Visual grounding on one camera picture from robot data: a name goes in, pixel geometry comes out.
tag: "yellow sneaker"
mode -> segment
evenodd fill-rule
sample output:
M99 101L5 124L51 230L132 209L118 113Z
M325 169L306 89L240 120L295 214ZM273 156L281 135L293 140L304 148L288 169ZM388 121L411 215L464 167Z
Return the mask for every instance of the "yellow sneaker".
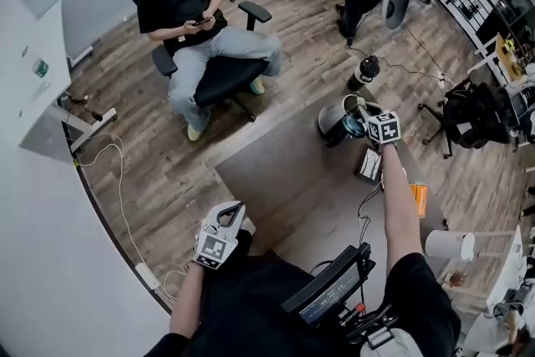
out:
M251 91L256 95L262 95L266 92L264 89L264 84L262 82L262 76L258 76L256 79L254 79L251 83Z
M197 141L201 138L202 131L197 131L195 128L193 128L191 125L188 124L187 126L187 138L190 139L190 141Z

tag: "small box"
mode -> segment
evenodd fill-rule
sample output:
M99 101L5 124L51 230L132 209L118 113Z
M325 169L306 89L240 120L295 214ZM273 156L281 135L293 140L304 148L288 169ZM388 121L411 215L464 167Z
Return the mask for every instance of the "small box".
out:
M382 114L366 120L368 136L380 144L390 143L401 138L400 120L395 112L385 110Z
M425 208L427 207L427 185L410 184L410 189L412 189L418 205L418 216L424 218Z

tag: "white cable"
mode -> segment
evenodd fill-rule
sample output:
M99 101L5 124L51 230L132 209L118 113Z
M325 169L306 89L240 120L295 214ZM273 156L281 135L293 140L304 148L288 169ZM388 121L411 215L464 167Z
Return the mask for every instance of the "white cable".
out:
M125 215L125 209L124 209L124 206L123 206L123 193L122 193L122 187L123 187L123 175L125 173L125 144L123 143L122 139L115 135L115 134L111 134L111 133L100 133L100 134L97 134L97 135L94 135L93 137L90 137L88 140L90 139L94 139L96 137L101 137L102 135L109 135L112 140L115 138L117 140L120 141L120 145L121 147L118 147L115 143L109 143L104 149L101 149L99 151L99 153L97 153L96 157L94 158L93 162L90 162L89 164L82 164L82 163L79 163L80 166L93 166L96 161L99 159L99 156L100 154L102 154L106 149L108 149L109 147L114 147L115 149L117 149L120 153L120 178L119 178L119 201L120 201L120 213L125 221L125 225L126 225L126 231L128 232L128 237L130 239L130 241L132 242L132 245L134 246L135 250L137 251L137 254L138 256L140 257L141 259L141 262L145 265L145 267L150 271L152 272L152 270L149 268L149 266L147 265L147 263L145 262L145 259L143 258L143 256L141 255L141 251L140 249L137 247L137 245L135 244L135 241L134 241L134 238L132 237L132 232L130 230L130 224L128 223L128 220L126 219L126 215ZM165 297L168 301L171 301L171 303L175 303L175 298L173 298L173 296L171 296L167 290L166 290L166 280L167 280L167 277L169 276L170 273L180 273L182 275L185 275L184 273L180 272L180 271L170 271L167 273L167 275L165 276L164 278L164 283L160 283L160 281L158 281L158 278L156 278L155 276L155 279L156 281L158 282L159 284L159 288L161 288L161 290L158 290L158 288L156 289L159 293L159 295L161 297Z

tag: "black t-shirt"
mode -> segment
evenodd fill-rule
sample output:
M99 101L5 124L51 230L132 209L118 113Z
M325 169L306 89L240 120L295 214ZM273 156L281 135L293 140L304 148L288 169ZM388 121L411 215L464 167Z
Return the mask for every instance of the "black t-shirt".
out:
M145 357L354 355L334 338L306 332L280 308L312 277L274 258L248 258L203 295L201 325L191 340L167 334ZM387 279L385 297L424 357L451 357L461 330L447 294L422 255L405 256Z
M176 28L188 20L201 21L202 13L208 9L211 0L139 0L137 15L142 33L150 33L161 28ZM214 14L216 23L212 30L201 30L197 34L187 34L184 41L178 38L164 41L170 55L185 46L197 45L213 38L227 25L220 10Z

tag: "white sneaker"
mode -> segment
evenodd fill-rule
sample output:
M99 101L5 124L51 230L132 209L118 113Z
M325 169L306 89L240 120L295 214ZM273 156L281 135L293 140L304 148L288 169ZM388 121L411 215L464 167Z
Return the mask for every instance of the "white sneaker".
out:
M247 216L243 218L243 222L242 225L240 225L240 229L249 232L251 234L251 237L254 236L254 233L257 231L257 227L254 226L254 223L252 223L251 219Z

